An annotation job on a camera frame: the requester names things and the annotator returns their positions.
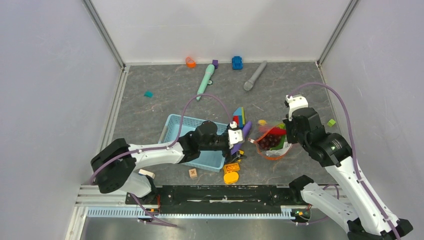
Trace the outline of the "light blue plastic basket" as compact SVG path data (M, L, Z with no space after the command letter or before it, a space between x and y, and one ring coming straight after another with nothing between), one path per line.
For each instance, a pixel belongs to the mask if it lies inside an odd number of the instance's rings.
M164 124L159 143L173 142L175 139L182 139L182 147L188 152L188 159L183 164L203 169L206 171L220 172L224 164L231 160L229 154L224 154L223 150L199 150L198 144L186 137L187 133L194 132L198 126L204 122L203 119L189 116L181 117L178 114L170 114Z

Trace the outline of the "red toy chili pepper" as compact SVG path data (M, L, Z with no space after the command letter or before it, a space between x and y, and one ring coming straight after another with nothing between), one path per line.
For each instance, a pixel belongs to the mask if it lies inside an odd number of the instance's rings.
M284 136L287 134L286 129L279 128L279 127L260 127L258 129L261 133L265 135L277 135L277 136Z

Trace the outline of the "clear orange zip bag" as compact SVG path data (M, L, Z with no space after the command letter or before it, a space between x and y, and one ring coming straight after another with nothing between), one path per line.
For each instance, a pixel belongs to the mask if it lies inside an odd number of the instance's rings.
M249 142L255 144L259 155L267 160L280 160L292 148L288 142L286 125L281 122L258 120Z

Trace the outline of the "yellow toy corn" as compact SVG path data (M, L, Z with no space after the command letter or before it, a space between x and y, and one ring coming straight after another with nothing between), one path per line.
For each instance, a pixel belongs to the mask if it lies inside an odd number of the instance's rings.
M263 119L260 119L260 120L258 120L258 122L257 122L260 126L265 126L266 124L267 124L267 121L266 120L263 120Z

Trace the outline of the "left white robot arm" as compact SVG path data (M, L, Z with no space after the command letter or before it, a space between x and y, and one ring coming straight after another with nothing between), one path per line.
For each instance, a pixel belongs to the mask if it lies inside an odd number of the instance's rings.
M138 169L160 164L182 164L198 159L204 151L221 151L231 158L235 142L232 135L238 130L233 121L225 132L218 135L218 127L212 121L204 121L194 131L189 131L173 142L150 145L129 144L118 138L107 145L90 161L93 174L89 179L102 194L116 190L131 193L145 204L157 198L153 179L141 176Z

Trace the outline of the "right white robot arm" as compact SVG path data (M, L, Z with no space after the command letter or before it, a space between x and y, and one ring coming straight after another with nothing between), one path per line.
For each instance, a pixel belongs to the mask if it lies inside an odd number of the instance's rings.
M366 185L368 180L354 164L347 140L338 133L326 132L312 107L290 107L283 123L287 141L301 145L336 180L351 206L326 193L306 175L289 183L288 196L293 203L317 207L339 224L350 240L399 240L413 230L407 219L393 214Z

